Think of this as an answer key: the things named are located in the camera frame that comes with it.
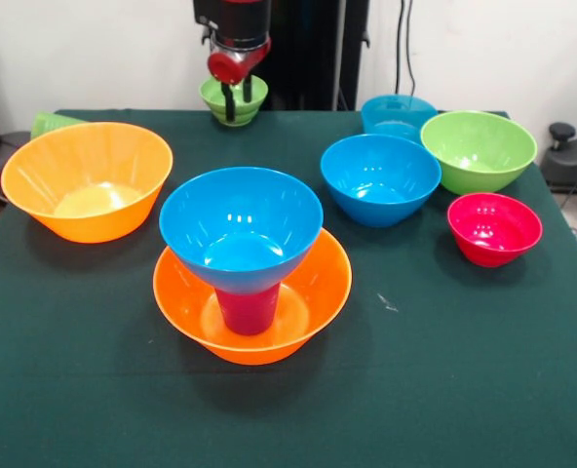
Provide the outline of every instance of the black knob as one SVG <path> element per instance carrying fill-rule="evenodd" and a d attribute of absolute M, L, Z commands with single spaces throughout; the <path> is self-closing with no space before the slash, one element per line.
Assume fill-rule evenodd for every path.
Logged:
<path fill-rule="evenodd" d="M 577 131 L 570 124 L 564 124 L 563 122 L 555 122 L 549 127 L 549 132 L 555 141 L 560 143 L 566 143 L 569 139 L 577 135 Z"/>

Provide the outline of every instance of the white wall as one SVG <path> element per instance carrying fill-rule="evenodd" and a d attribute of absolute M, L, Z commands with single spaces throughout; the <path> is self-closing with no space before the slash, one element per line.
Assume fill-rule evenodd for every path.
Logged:
<path fill-rule="evenodd" d="M 0 0 L 0 130 L 38 110 L 203 108 L 191 0 Z"/>
<path fill-rule="evenodd" d="M 359 104 L 395 86 L 400 0 L 370 0 Z M 507 110 L 538 139 L 577 128 L 577 0 L 414 0 L 416 95 L 442 109 Z M 403 91 L 410 81 L 404 70 Z"/>
<path fill-rule="evenodd" d="M 370 0 L 359 103 L 393 91 L 400 0 Z M 0 0 L 0 127 L 37 110 L 203 108 L 208 50 L 191 0 Z M 415 0 L 417 95 L 506 109 L 538 137 L 577 127 L 577 0 Z M 404 76 L 404 91 L 409 81 Z"/>

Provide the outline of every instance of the red cup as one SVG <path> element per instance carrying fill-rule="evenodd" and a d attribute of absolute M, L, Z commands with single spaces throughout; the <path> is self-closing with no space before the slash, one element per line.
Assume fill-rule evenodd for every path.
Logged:
<path fill-rule="evenodd" d="M 234 333 L 253 335 L 266 331 L 276 315 L 280 283 L 257 294 L 238 295 L 214 290 L 226 326 Z"/>

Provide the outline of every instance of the bowl rim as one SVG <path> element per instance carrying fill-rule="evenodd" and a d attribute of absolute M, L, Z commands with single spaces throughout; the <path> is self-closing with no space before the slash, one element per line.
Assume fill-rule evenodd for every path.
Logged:
<path fill-rule="evenodd" d="M 269 85 L 267 85 L 267 82 L 266 82 L 265 80 L 263 80 L 262 78 L 260 78 L 259 76 L 257 76 L 257 75 L 252 75 L 252 76 L 251 76 L 251 80 L 252 80 L 252 82 L 255 81 L 256 83 L 261 83 L 261 84 L 264 86 L 265 92 L 264 92 L 264 94 L 263 94 L 263 96 L 262 96 L 261 98 L 259 98 L 259 99 L 252 99 L 251 102 L 248 102 L 248 103 L 247 103 L 247 106 L 250 106 L 250 105 L 260 106 L 260 104 L 262 104 L 262 102 L 265 101 L 265 100 L 267 99 L 267 96 L 269 95 Z M 219 105 L 219 104 L 211 101 L 210 99 L 207 99 L 207 98 L 204 96 L 204 94 L 202 93 L 202 89 L 203 89 L 205 86 L 207 86 L 208 83 L 221 83 L 221 82 L 220 82 L 219 80 L 217 80 L 214 76 L 210 76 L 209 78 L 207 78 L 206 80 L 204 80 L 204 81 L 202 82 L 202 84 L 198 87 L 198 94 L 200 95 L 200 98 L 204 101 L 204 103 L 205 103 L 208 107 L 210 107 L 211 104 L 212 104 L 212 105 Z"/>
<path fill-rule="evenodd" d="M 374 106 L 377 102 L 379 102 L 380 100 L 385 100 L 385 99 L 390 99 L 390 98 L 396 98 L 396 99 L 403 99 L 403 100 L 415 100 L 417 103 L 425 106 L 424 110 L 429 110 L 429 111 L 434 111 L 436 113 L 438 113 L 438 110 L 436 107 L 434 107 L 434 105 L 430 102 L 428 102 L 425 99 L 422 99 L 420 97 L 417 96 L 413 96 L 413 95 L 379 95 L 379 96 L 375 96 L 372 97 L 369 100 L 366 100 L 365 103 L 362 105 L 362 107 L 360 108 L 361 113 L 366 111 L 369 111 L 369 108 Z"/>
<path fill-rule="evenodd" d="M 159 181 L 157 183 L 154 184 L 154 186 L 152 186 L 151 189 L 149 190 L 145 190 L 141 195 L 139 195 L 136 199 L 134 199 L 132 202 L 126 204 L 123 207 L 120 208 L 116 208 L 114 210 L 110 210 L 108 212 L 105 213 L 101 213 L 101 214 L 84 214 L 84 215 L 76 215 L 76 216 L 60 216 L 60 215 L 54 215 L 52 213 L 43 213 L 43 212 L 38 212 L 36 210 L 31 210 L 29 208 L 27 208 L 24 204 L 19 203 L 17 199 L 15 199 L 14 197 L 10 196 L 9 190 L 7 188 L 7 184 L 6 184 L 6 177 L 5 174 L 7 173 L 7 171 L 9 171 L 9 167 L 10 167 L 10 163 L 12 161 L 14 161 L 15 159 L 17 159 L 19 157 L 19 155 L 27 150 L 29 150 L 31 148 L 31 146 L 37 144 L 36 142 L 41 140 L 41 139 L 46 139 L 51 137 L 52 135 L 56 135 L 56 134 L 62 134 L 62 133 L 66 133 L 66 132 L 70 132 L 72 131 L 72 129 L 78 129 L 78 128 L 85 128 L 85 127 L 130 127 L 130 128 L 134 128 L 136 131 L 138 132 L 143 132 L 143 133 L 147 133 L 152 135 L 153 137 L 157 138 L 157 140 L 159 141 L 159 143 L 161 145 L 163 145 L 165 147 L 165 149 L 167 149 L 166 154 L 168 155 L 168 169 L 166 170 L 166 173 L 164 175 L 162 175 L 159 179 Z M 141 127 L 140 125 L 136 125 L 136 124 L 129 124 L 127 122 L 106 122 L 106 121 L 99 121 L 99 122 L 83 122 L 83 123 L 79 123 L 79 124 L 74 124 L 74 125 L 70 125 L 67 127 L 61 127 L 59 129 L 55 129 L 52 130 L 50 132 L 46 132 L 40 136 L 38 136 L 35 139 L 32 139 L 31 141 L 29 141 L 27 144 L 21 146 L 12 156 L 11 158 L 9 158 L 7 160 L 7 162 L 5 163 L 5 166 L 3 167 L 3 171 L 0 174 L 0 186 L 1 189 L 3 191 L 3 193 L 5 194 L 5 197 L 7 198 L 7 200 L 9 200 L 13 205 L 15 205 L 16 207 L 18 207 L 19 209 L 21 209 L 22 211 L 32 215 L 32 216 L 38 216 L 38 217 L 42 217 L 44 219 L 60 219 L 60 220 L 83 220 L 83 219 L 97 219 L 100 217 L 103 217 L 105 215 L 111 215 L 113 213 L 118 213 L 122 210 L 127 209 L 128 207 L 131 207 L 132 205 L 135 205 L 137 203 L 139 203 L 141 200 L 144 200 L 145 198 L 147 198 L 149 195 L 151 195 L 152 193 L 156 192 L 157 190 L 159 190 L 163 184 L 165 183 L 165 181 L 168 179 L 168 177 L 170 176 L 170 174 L 172 173 L 172 168 L 173 168 L 173 152 L 172 152 L 172 148 L 170 147 L 170 145 L 165 141 L 165 139 L 160 136 L 159 134 L 157 134 L 156 132 L 153 132 L 149 129 L 146 129 L 145 127 Z"/>
<path fill-rule="evenodd" d="M 359 139 L 359 138 L 391 138 L 392 140 L 395 140 L 396 142 L 401 141 L 403 144 L 407 143 L 409 145 L 413 145 L 415 148 L 418 148 L 425 156 L 429 156 L 430 160 L 433 160 L 434 164 L 436 165 L 436 169 L 438 171 L 438 176 L 436 177 L 436 179 L 437 179 L 436 183 L 434 183 L 434 186 L 430 190 L 426 190 L 422 195 L 411 198 L 411 199 L 403 200 L 402 202 L 371 202 L 369 200 L 364 200 L 362 198 L 358 198 L 354 194 L 340 190 L 333 183 L 331 183 L 329 178 L 327 178 L 327 174 L 326 174 L 326 171 L 324 169 L 325 159 L 329 157 L 330 150 L 333 147 L 335 147 L 336 145 L 340 145 L 341 143 L 344 143 L 348 140 Z M 385 134 L 359 134 L 359 135 L 347 136 L 343 139 L 340 139 L 339 141 L 336 141 L 335 143 L 331 144 L 326 149 L 326 151 L 324 152 L 324 155 L 321 157 L 321 162 L 319 163 L 319 167 L 320 167 L 321 174 L 322 174 L 324 180 L 326 181 L 326 184 L 329 187 L 331 187 L 332 189 L 341 193 L 342 195 L 351 198 L 352 200 L 356 200 L 360 203 L 365 203 L 367 205 L 372 205 L 374 207 L 376 207 L 376 206 L 394 207 L 394 206 L 400 206 L 400 205 L 405 205 L 408 203 L 417 202 L 419 200 L 422 200 L 425 197 L 430 196 L 432 193 L 434 193 L 434 191 L 438 188 L 438 186 L 441 184 L 441 181 L 442 181 L 442 168 L 441 168 L 440 162 L 438 161 L 438 159 L 436 159 L 436 156 L 434 156 L 434 154 L 432 154 L 432 152 L 429 149 L 427 149 L 427 148 L 421 146 L 420 144 L 415 143 L 414 141 L 411 141 L 407 138 L 402 138 L 400 136 L 385 135 Z"/>
<path fill-rule="evenodd" d="M 488 247 L 488 246 L 477 246 L 477 244 L 474 244 L 470 239 L 468 239 L 468 237 L 466 237 L 458 229 L 456 229 L 455 225 L 451 222 L 451 212 L 454 209 L 454 207 L 458 203 L 460 203 L 460 201 L 468 199 L 468 198 L 475 198 L 478 196 L 482 197 L 482 198 L 487 197 L 487 198 L 494 198 L 494 199 L 501 200 L 501 201 L 507 201 L 508 203 L 513 203 L 513 204 L 518 205 L 519 207 L 523 208 L 525 211 L 527 211 L 528 213 L 530 213 L 532 215 L 533 219 L 535 219 L 535 222 L 538 226 L 537 237 L 532 242 L 530 242 L 527 245 L 525 245 L 524 247 L 520 247 L 518 249 L 503 249 L 503 250 L 501 250 L 501 249 L 496 249 L 496 248 Z M 499 253 L 499 254 L 524 253 L 524 252 L 534 248 L 540 242 L 540 240 L 542 240 L 542 236 L 544 235 L 544 225 L 542 224 L 542 219 L 540 219 L 540 216 L 538 216 L 538 214 L 535 213 L 530 207 L 528 207 L 525 203 L 523 203 L 520 200 L 517 200 L 514 197 L 508 197 L 507 195 L 503 195 L 500 193 L 493 193 L 493 192 L 467 193 L 466 195 L 462 195 L 461 197 L 456 198 L 455 200 L 453 200 L 453 202 L 451 202 L 451 204 L 448 206 L 448 209 L 446 210 L 446 222 L 448 223 L 449 228 L 451 229 L 453 234 L 455 234 L 456 236 L 459 236 L 461 239 L 464 239 L 464 241 L 471 242 L 482 250 L 494 252 L 494 253 Z"/>
<path fill-rule="evenodd" d="M 305 243 L 305 246 L 301 249 L 299 249 L 296 253 L 294 253 L 291 256 L 288 256 L 287 258 L 283 258 L 282 261 L 275 263 L 271 266 L 266 266 L 263 268 L 253 268 L 253 269 L 249 269 L 249 270 L 244 270 L 244 269 L 228 269 L 228 268 L 213 268 L 210 267 L 208 265 L 205 265 L 204 262 L 200 262 L 197 260 L 192 260 L 188 257 L 188 255 L 183 255 L 181 254 L 177 249 L 175 249 L 174 247 L 172 247 L 171 243 L 168 242 L 168 236 L 165 235 L 165 230 L 163 227 L 164 224 L 164 215 L 165 215 L 165 206 L 170 203 L 176 196 L 177 194 L 184 190 L 185 187 L 195 181 L 195 180 L 199 180 L 201 178 L 205 178 L 208 176 L 213 176 L 215 174 L 219 174 L 219 173 L 227 173 L 227 172 L 231 172 L 231 173 L 243 173 L 243 172 L 257 172 L 257 173 L 267 173 L 267 174 L 274 174 L 276 176 L 281 176 L 284 178 L 287 178 L 289 180 L 291 180 L 293 183 L 296 183 L 297 185 L 302 186 L 303 188 L 306 189 L 306 193 L 309 194 L 309 196 L 311 197 L 313 202 L 316 202 L 315 205 L 317 207 L 317 212 L 318 212 L 318 222 L 317 225 L 319 226 L 316 229 L 316 232 L 313 233 L 312 236 L 308 237 L 308 242 Z M 220 272 L 220 273 L 256 273 L 256 272 L 260 272 L 260 271 L 264 271 L 267 270 L 269 268 L 275 268 L 281 265 L 285 265 L 293 260 L 295 260 L 296 258 L 299 258 L 301 255 L 304 255 L 305 253 L 307 253 L 310 248 L 313 246 L 313 244 L 317 241 L 317 238 L 319 237 L 319 234 L 321 233 L 321 230 L 323 228 L 323 223 L 324 223 L 324 209 L 323 206 L 321 204 L 321 200 L 319 200 L 319 197 L 317 196 L 317 194 L 315 193 L 315 191 L 310 188 L 306 183 L 302 182 L 301 180 L 299 180 L 297 177 L 287 174 L 287 173 L 283 173 L 282 171 L 278 171 L 276 169 L 269 169 L 269 168 L 262 168 L 262 167 L 258 167 L 258 166 L 230 166 L 227 168 L 220 168 L 220 169 L 215 169 L 212 171 L 207 171 L 205 173 L 201 173 L 199 175 L 196 175 L 195 177 L 192 177 L 188 180 L 186 180 L 184 183 L 182 183 L 176 190 L 174 190 L 170 196 L 166 199 L 166 201 L 163 203 L 163 206 L 161 207 L 161 212 L 159 213 L 159 230 L 161 231 L 161 237 L 163 237 L 163 240 L 165 241 L 165 243 L 170 247 L 170 249 L 172 249 L 172 251 L 176 254 L 176 256 L 178 256 L 178 258 L 184 259 L 184 261 L 190 263 L 191 265 L 194 265 L 196 268 L 201 268 L 204 269 L 206 271 L 212 271 L 212 272 Z"/>
<path fill-rule="evenodd" d="M 509 125 L 512 125 L 512 126 L 518 128 L 525 135 L 527 135 L 529 137 L 529 139 L 531 140 L 531 142 L 533 143 L 532 155 L 528 159 L 528 161 L 525 161 L 524 163 L 522 163 L 518 166 L 515 166 L 513 168 L 508 168 L 508 169 L 500 170 L 500 171 L 485 171 L 485 170 L 463 169 L 463 168 L 460 168 L 458 166 L 454 166 L 451 163 L 449 163 L 448 161 L 445 161 L 444 159 L 439 157 L 439 155 L 435 151 L 432 151 L 430 149 L 430 152 L 432 152 L 434 154 L 434 157 L 441 164 L 444 164 L 446 166 L 449 166 L 452 169 L 457 169 L 459 171 L 462 171 L 462 172 L 468 173 L 468 174 L 482 174 L 482 175 L 486 175 L 486 176 L 503 176 L 505 174 L 515 173 L 517 171 L 524 170 L 527 166 L 531 165 L 533 163 L 533 161 L 535 160 L 535 158 L 537 157 L 538 142 L 536 141 L 535 137 L 531 134 L 531 132 L 529 130 L 527 130 L 525 127 L 523 127 L 519 122 L 517 122 L 515 120 L 508 119 L 507 117 L 503 117 L 502 115 L 497 115 L 497 114 L 494 114 L 492 112 L 485 112 L 482 110 L 450 110 L 450 111 L 442 112 L 438 115 L 435 115 L 434 117 L 429 119 L 427 122 L 425 122 L 425 125 L 423 125 L 423 127 L 421 128 L 421 142 L 423 143 L 423 146 L 425 146 L 425 148 L 429 149 L 427 147 L 427 145 L 425 144 L 425 131 L 430 124 L 432 124 L 433 122 L 438 121 L 440 119 L 446 118 L 446 116 L 458 115 L 458 114 L 485 116 L 485 117 L 490 118 L 490 119 L 498 120 L 501 122 L 507 122 Z"/>
<path fill-rule="evenodd" d="M 184 335 L 188 336 L 189 338 L 193 339 L 194 341 L 204 345 L 204 346 L 209 346 L 210 348 L 213 349 L 221 349 L 223 351 L 230 351 L 230 352 L 237 352 L 237 353 L 260 353 L 260 352 L 269 352 L 269 351 L 275 351 L 278 349 L 283 349 L 283 348 L 288 348 L 290 346 L 299 344 L 299 343 L 303 343 L 305 341 L 307 341 L 308 339 L 312 338 L 315 334 L 317 334 L 318 332 L 320 332 L 321 330 L 323 330 L 325 327 L 327 327 L 337 316 L 338 314 L 340 314 L 340 311 L 343 309 L 343 307 L 345 306 L 345 304 L 347 303 L 347 299 L 349 298 L 349 294 L 351 292 L 351 287 L 352 287 L 352 283 L 353 283 L 353 272 L 351 269 L 351 262 L 349 260 L 349 255 L 347 254 L 347 252 L 345 251 L 345 249 L 343 249 L 342 244 L 340 244 L 340 242 L 338 242 L 338 239 L 336 239 L 329 231 L 327 231 L 326 229 L 322 228 L 321 232 L 320 232 L 320 236 L 326 236 L 331 242 L 334 243 L 334 245 L 337 247 L 337 251 L 339 253 L 339 257 L 342 257 L 343 260 L 343 264 L 345 265 L 345 271 L 346 271 L 346 276 L 347 276 L 347 288 L 345 289 L 345 292 L 343 294 L 342 300 L 340 300 L 338 307 L 336 308 L 336 310 L 329 314 L 329 317 L 322 323 L 320 324 L 318 327 L 316 327 L 313 330 L 308 331 L 307 333 L 303 334 L 302 336 L 300 336 L 299 338 L 294 339 L 293 341 L 289 341 L 287 343 L 282 343 L 280 345 L 276 345 L 276 346 L 267 346 L 264 348 L 235 348 L 232 346 L 225 346 L 222 344 L 216 344 L 216 343 L 211 343 L 210 341 L 206 341 L 202 338 L 200 338 L 199 336 L 195 336 L 192 333 L 183 330 L 181 327 L 177 326 L 171 319 L 170 316 L 165 312 L 164 306 L 162 301 L 159 299 L 158 295 L 156 294 L 157 288 L 156 285 L 158 283 L 158 271 L 159 271 L 159 263 L 163 260 L 164 256 L 166 254 L 168 254 L 169 251 L 172 251 L 172 253 L 174 254 L 174 256 L 176 258 L 178 258 L 178 255 L 175 251 L 173 251 L 169 246 L 166 246 L 163 251 L 161 252 L 161 254 L 159 255 L 159 260 L 157 261 L 155 267 L 154 267 L 154 273 L 152 275 L 152 287 L 154 290 L 154 297 L 159 305 L 159 309 L 161 309 L 161 312 L 163 313 L 163 315 L 165 316 L 165 318 L 177 329 L 179 330 L 181 333 L 183 333 Z"/>

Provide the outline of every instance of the orange bowl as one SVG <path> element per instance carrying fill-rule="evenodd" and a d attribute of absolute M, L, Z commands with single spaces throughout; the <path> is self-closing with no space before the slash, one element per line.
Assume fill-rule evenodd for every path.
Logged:
<path fill-rule="evenodd" d="M 311 251 L 281 284 L 276 316 L 261 334 L 245 336 L 223 322 L 212 286 L 165 248 L 154 270 L 154 296 L 170 323 L 235 364 L 270 364 L 290 356 L 338 315 L 351 289 L 351 265 L 322 229 Z"/>
<path fill-rule="evenodd" d="M 64 239 L 118 239 L 148 217 L 172 170 L 158 135 L 130 124 L 99 122 L 32 140 L 7 162 L 7 199 Z"/>

